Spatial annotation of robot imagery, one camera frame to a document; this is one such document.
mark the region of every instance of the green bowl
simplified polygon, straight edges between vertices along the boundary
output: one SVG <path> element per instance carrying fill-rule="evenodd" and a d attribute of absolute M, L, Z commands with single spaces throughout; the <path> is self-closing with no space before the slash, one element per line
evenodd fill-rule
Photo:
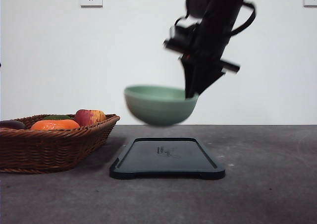
<path fill-rule="evenodd" d="M 186 99 L 182 89 L 138 85 L 127 87 L 124 96 L 130 112 L 139 120 L 154 126 L 170 126 L 192 114 L 199 95 Z"/>

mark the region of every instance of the black tray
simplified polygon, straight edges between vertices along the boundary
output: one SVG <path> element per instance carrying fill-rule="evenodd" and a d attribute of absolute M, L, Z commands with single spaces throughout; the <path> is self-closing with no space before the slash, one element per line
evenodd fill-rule
<path fill-rule="evenodd" d="M 136 138 L 110 167 L 110 177 L 197 176 L 220 179 L 224 167 L 195 138 Z"/>

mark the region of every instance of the orange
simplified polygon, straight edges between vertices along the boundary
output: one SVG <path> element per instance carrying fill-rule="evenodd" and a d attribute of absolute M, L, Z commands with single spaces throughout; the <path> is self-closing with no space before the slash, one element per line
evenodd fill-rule
<path fill-rule="evenodd" d="M 41 120 L 35 122 L 31 130 L 55 130 L 79 128 L 79 124 L 73 120 Z"/>

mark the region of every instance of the wicker basket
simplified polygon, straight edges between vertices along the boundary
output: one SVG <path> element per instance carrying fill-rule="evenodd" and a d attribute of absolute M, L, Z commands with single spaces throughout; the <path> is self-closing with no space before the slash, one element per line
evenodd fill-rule
<path fill-rule="evenodd" d="M 23 122 L 26 130 L 1 130 L 0 172 L 51 173 L 72 169 L 105 144 L 120 119 L 110 114 L 105 121 L 72 130 L 29 130 L 45 116 L 47 114 L 15 119 Z"/>

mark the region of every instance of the white wall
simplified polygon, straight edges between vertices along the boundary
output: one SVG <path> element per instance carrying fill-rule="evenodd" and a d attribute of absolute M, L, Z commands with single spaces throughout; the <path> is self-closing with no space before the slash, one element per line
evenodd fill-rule
<path fill-rule="evenodd" d="M 178 54 L 162 46 L 184 1 L 1 0 L 1 119 L 87 108 L 140 124 L 125 106 L 127 85 L 184 87 Z M 258 17 L 223 56 L 240 72 L 206 90 L 184 124 L 317 123 L 317 8 L 250 1 Z"/>

